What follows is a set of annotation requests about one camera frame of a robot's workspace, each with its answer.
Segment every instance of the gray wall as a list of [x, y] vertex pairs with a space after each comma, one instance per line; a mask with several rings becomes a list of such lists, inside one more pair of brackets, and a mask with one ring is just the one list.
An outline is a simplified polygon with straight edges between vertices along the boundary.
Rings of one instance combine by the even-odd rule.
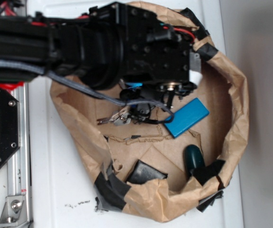
[[246, 228], [273, 227], [273, 1], [220, 0], [226, 53], [250, 92], [250, 138], [240, 162]]

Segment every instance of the gray cable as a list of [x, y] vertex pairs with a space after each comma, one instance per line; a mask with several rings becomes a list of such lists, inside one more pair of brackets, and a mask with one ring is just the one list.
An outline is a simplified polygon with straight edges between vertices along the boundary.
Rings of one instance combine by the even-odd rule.
[[[3, 60], [0, 59], [0, 68], [10, 68], [10, 69], [18, 69], [18, 70], [24, 70], [24, 71], [29, 71], [38, 75], [44, 75], [45, 73], [45, 68], [44, 67], [40, 67], [40, 66], [35, 66], [35, 65], [31, 65], [31, 64], [27, 64], [27, 63], [23, 63], [23, 62], [18, 62], [18, 61], [10, 61], [10, 60]], [[118, 106], [132, 106], [132, 105], [140, 105], [140, 104], [151, 104], [154, 106], [157, 106], [161, 109], [163, 109], [164, 111], [168, 112], [171, 115], [171, 118], [169, 121], [166, 121], [166, 123], [171, 122], [174, 118], [174, 113], [171, 112], [162, 102], [156, 101], [156, 100], [152, 100], [152, 99], [134, 99], [134, 100], [130, 100], [130, 101], [123, 101], [120, 99], [116, 99], [113, 97], [110, 97], [108, 95], [99, 93], [85, 85], [81, 85], [77, 82], [74, 82], [72, 80], [69, 80], [65, 77], [62, 76], [58, 76], [56, 75], [54, 72], [49, 71], [45, 76], [51, 78], [53, 81], [56, 81], [62, 85], [68, 86], [72, 89], [75, 89], [77, 91], [80, 91], [84, 94], [93, 96], [95, 98], [98, 99], [105, 99], [109, 102], [112, 102]]]

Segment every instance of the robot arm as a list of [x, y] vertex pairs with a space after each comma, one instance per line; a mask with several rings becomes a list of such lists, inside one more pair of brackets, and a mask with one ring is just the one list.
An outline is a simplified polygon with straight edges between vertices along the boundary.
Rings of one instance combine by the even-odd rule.
[[[43, 74], [76, 75], [92, 91], [119, 81], [142, 85], [146, 94], [150, 91], [145, 98], [167, 97], [169, 109], [175, 95], [188, 95], [201, 80], [201, 60], [191, 48], [194, 39], [190, 31], [162, 23], [153, 12], [118, 2], [91, 8], [77, 19], [40, 13], [33, 18], [0, 17], [0, 59], [41, 67]], [[2, 66], [0, 83], [29, 82], [38, 74]], [[137, 94], [126, 91], [121, 98]]]

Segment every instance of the bolt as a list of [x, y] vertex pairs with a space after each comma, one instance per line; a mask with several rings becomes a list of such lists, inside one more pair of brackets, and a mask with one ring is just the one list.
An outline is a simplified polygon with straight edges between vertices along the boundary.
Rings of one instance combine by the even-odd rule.
[[10, 217], [7, 217], [7, 218], [5, 219], [5, 221], [6, 221], [6, 223], [12, 223], [14, 220], [13, 220], [13, 217], [10, 216]]
[[9, 106], [10, 107], [14, 107], [16, 105], [16, 102], [15, 101], [9, 101]]
[[173, 86], [171, 86], [171, 85], [170, 85], [169, 87], [167, 87], [167, 90], [168, 90], [168, 91], [173, 91], [174, 89], [175, 89], [175, 88], [174, 88]]
[[168, 53], [168, 52], [169, 52], [169, 47], [165, 47], [165, 48], [163, 49], [163, 51], [164, 51], [165, 53]]
[[146, 47], [144, 48], [144, 51], [145, 51], [145, 53], [149, 53], [149, 52], [150, 52], [150, 47], [149, 47], [149, 46], [146, 46]]
[[183, 66], [183, 70], [184, 70], [184, 71], [187, 71], [187, 70], [188, 70], [188, 65], [184, 65], [184, 66]]
[[143, 13], [143, 17], [144, 17], [145, 19], [149, 18], [149, 13], [148, 13], [148, 12], [144, 12], [144, 13]]
[[132, 14], [133, 16], [136, 16], [136, 15], [137, 15], [137, 9], [132, 9], [132, 10], [131, 10], [131, 14]]
[[22, 207], [22, 203], [19, 200], [14, 200], [11, 203], [11, 207], [13, 210], [19, 210]]
[[187, 56], [188, 55], [188, 51], [187, 50], [183, 51], [183, 55]]
[[137, 46], [136, 44], [133, 44], [133, 45], [131, 46], [131, 48], [132, 48], [132, 50], [134, 50], [134, 51], [137, 51], [137, 50], [138, 50], [138, 46]]

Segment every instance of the paper bag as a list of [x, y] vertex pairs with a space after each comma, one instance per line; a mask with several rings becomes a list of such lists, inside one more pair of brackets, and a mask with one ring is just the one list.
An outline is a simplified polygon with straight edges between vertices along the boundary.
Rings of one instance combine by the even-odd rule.
[[[97, 125], [97, 119], [108, 117], [121, 107], [58, 83], [52, 84], [50, 93], [73, 137], [102, 209], [166, 222], [197, 207], [201, 200], [229, 184], [247, 145], [247, 81], [214, 47], [209, 33], [189, 9], [176, 12], [140, 1], [130, 5], [153, 11], [162, 22], [194, 32], [193, 48], [201, 56], [204, 78], [191, 95], [174, 100], [172, 111], [198, 97], [210, 111], [209, 116], [173, 139], [163, 125]], [[76, 77], [70, 78], [79, 82]], [[120, 88], [115, 86], [103, 92], [118, 97]], [[167, 113], [155, 109], [151, 117], [161, 120]], [[201, 149], [206, 167], [195, 169], [193, 176], [188, 177], [183, 150], [190, 144]], [[167, 173], [167, 179], [154, 179], [145, 184], [125, 183], [138, 160]]]

